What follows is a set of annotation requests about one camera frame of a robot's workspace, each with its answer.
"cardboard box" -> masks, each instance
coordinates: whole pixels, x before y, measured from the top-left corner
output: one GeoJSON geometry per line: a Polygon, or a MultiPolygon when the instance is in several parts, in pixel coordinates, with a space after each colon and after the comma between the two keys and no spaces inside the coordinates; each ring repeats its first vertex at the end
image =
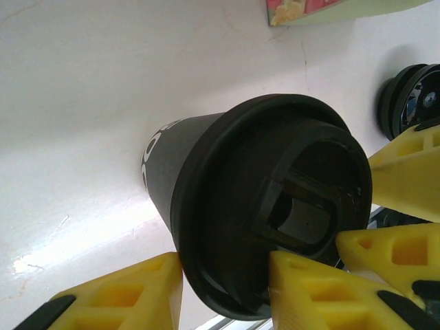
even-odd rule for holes
{"type": "Polygon", "coordinates": [[[328,23],[398,12],[432,0],[267,0],[269,24],[328,23]]]}

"black plastic lid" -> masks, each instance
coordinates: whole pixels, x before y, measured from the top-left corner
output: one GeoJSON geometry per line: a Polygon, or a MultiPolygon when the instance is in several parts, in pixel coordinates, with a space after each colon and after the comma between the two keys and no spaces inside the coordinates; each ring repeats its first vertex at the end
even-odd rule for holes
{"type": "Polygon", "coordinates": [[[378,104],[381,130],[393,140],[406,129],[440,116],[440,65],[413,65],[386,83],[378,104]]]}
{"type": "Polygon", "coordinates": [[[307,96],[270,95],[200,137],[177,178],[171,232],[200,299],[257,320],[270,317],[270,251],[335,266],[335,235],[365,228],[370,206],[367,158],[337,113],[307,96]]]}

